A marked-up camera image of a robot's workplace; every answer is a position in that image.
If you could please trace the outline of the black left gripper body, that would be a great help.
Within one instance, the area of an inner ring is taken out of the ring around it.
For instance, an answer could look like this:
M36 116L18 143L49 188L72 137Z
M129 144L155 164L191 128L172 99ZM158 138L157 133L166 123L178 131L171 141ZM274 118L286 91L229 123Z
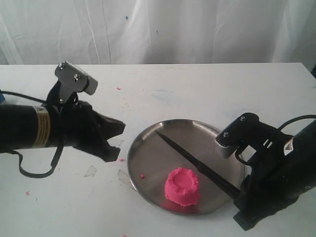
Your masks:
M101 134L102 117L92 106L78 99L71 90L68 99L60 93L69 89L60 81L51 88L45 102L49 114L49 137L46 147L71 146L86 153L100 152L104 149Z

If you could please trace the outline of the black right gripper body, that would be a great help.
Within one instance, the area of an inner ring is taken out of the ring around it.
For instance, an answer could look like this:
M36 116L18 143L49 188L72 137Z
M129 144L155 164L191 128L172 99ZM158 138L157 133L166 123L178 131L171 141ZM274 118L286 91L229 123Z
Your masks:
M243 182L241 190L247 194L246 212L263 211L267 216L273 215L316 186L316 147L295 145L291 152L284 152L285 149L281 149L275 155L260 159Z

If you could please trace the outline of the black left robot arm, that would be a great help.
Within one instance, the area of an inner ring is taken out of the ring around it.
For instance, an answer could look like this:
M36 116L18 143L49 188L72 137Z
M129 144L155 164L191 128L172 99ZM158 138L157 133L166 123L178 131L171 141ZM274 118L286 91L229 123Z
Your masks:
M115 161L120 148L108 140L123 134L125 124L104 116L78 99L78 93L60 82L40 106L4 104L0 107L0 151L63 145Z

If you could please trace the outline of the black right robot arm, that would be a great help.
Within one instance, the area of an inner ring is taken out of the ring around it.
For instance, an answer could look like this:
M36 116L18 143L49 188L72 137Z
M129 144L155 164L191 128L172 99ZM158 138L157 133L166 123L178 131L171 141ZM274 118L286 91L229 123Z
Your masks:
M234 220L248 231L266 217L295 203L316 186L316 123L295 136L282 135L266 151L252 156L251 174L234 200Z

